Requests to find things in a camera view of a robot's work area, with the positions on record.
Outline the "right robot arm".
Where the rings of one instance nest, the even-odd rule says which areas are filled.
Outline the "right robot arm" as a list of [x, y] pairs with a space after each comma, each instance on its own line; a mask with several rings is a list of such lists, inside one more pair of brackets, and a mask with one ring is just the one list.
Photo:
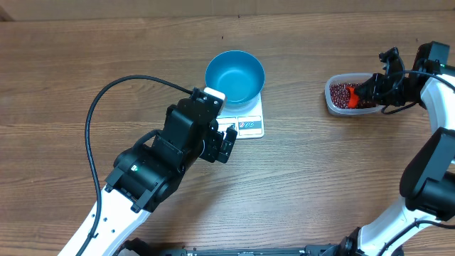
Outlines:
[[420, 105], [429, 115], [432, 136], [407, 165], [400, 180], [400, 198], [372, 223], [356, 228], [325, 255], [402, 255], [402, 246], [429, 226], [453, 229], [454, 217], [454, 67], [450, 47], [422, 44], [411, 70], [397, 48], [379, 54], [384, 73], [350, 90], [353, 104], [367, 101], [397, 112]]

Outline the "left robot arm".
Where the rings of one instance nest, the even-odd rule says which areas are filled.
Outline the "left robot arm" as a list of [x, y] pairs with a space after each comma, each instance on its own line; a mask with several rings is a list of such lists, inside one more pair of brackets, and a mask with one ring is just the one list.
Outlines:
[[218, 131], [223, 106], [183, 100], [166, 111], [164, 127], [140, 138], [114, 161], [101, 201], [61, 250], [62, 255], [113, 255], [179, 187], [196, 159], [225, 163], [237, 132]]

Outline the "orange measuring scoop blue handle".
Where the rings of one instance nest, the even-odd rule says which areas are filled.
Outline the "orange measuring scoop blue handle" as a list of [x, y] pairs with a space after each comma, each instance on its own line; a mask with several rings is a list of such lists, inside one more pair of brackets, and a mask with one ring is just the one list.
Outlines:
[[355, 109], [358, 106], [358, 103], [360, 102], [360, 98], [359, 98], [359, 96], [356, 95], [354, 87], [347, 87], [347, 89], [350, 94], [349, 101], [348, 101], [348, 108]]

